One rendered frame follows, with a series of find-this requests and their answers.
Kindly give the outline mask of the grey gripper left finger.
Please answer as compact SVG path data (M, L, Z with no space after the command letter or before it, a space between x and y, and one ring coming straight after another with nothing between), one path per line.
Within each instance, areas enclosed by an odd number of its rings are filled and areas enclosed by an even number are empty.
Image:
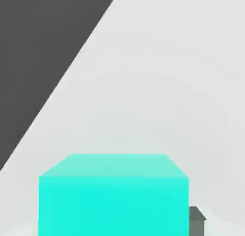
M26 225L7 233L0 233L0 236L38 236L38 228L34 225Z

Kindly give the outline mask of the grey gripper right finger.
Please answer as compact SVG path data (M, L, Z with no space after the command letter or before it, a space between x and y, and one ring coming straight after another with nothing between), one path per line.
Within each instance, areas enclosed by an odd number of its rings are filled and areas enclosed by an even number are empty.
M189 236L245 236L245 228L221 220L209 207L189 207Z

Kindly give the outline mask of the small cyan cube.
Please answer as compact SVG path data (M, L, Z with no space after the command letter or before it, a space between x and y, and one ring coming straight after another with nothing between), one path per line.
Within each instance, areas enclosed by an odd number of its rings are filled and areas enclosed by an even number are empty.
M72 154L39 177L38 236L189 236L189 179L164 154Z

